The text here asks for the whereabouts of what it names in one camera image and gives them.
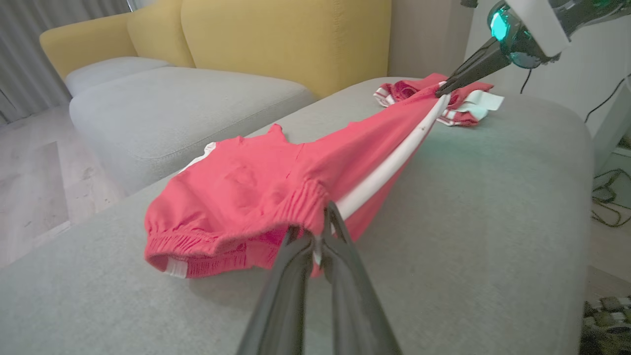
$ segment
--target grey fabric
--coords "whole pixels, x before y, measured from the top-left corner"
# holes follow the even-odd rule
[[[167,61],[143,57],[112,58],[72,71],[66,77],[66,86],[74,97],[99,84],[163,66],[171,66],[171,64]]]
[[[70,116],[133,193],[186,166],[206,144],[252,133],[313,101],[291,81],[166,67],[82,93],[71,101]]]
[[[381,110],[382,78],[278,121],[320,138]],[[405,354],[577,353],[592,148],[570,110],[507,97],[437,124],[357,248]],[[143,261],[167,179],[0,270],[2,354],[234,354],[266,273],[166,276]],[[305,354],[330,355],[331,290],[309,283]]]

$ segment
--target green light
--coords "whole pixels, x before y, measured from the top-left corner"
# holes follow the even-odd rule
[[[506,33],[509,31],[509,26],[504,19],[500,16],[499,12],[493,15],[491,20],[491,35],[497,40],[502,41],[506,37]]]

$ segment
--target red garment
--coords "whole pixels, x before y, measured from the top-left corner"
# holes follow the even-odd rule
[[[425,79],[421,80],[400,80],[394,84],[385,83],[379,87],[379,90],[375,93],[375,96],[379,102],[384,106],[389,106],[391,102],[399,102],[412,97],[419,90],[423,90],[429,85],[436,85],[442,81],[446,81],[447,77],[441,74],[431,74]],[[475,82],[466,87],[466,90],[456,90],[451,95],[449,101],[449,107],[445,110],[445,113],[441,115],[441,122],[447,125],[458,126],[476,126],[478,124],[477,118],[469,112],[456,112],[452,111],[460,107],[463,104],[469,93],[475,90],[489,91],[493,88],[493,85],[481,82]]]
[[[145,258],[182,277],[271,268],[288,226],[320,234],[328,201],[339,201],[391,154],[438,102],[437,89],[312,143],[288,143],[277,124],[262,136],[218,142],[149,206]],[[353,239],[402,170],[346,219]]]

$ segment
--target curtain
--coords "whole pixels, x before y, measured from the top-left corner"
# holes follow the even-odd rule
[[[127,0],[0,0],[0,124],[71,98],[40,47],[42,32],[129,11]]]

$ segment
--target yellow sofa backrest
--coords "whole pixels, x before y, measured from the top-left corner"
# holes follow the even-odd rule
[[[40,43],[64,79],[106,59],[271,76],[325,97],[387,75],[391,0],[158,0],[53,28]]]
[[[195,67],[182,32],[181,8],[182,0],[158,0],[132,13],[127,31],[139,57]]]
[[[390,0],[184,0],[197,68],[271,76],[325,97],[387,75]]]

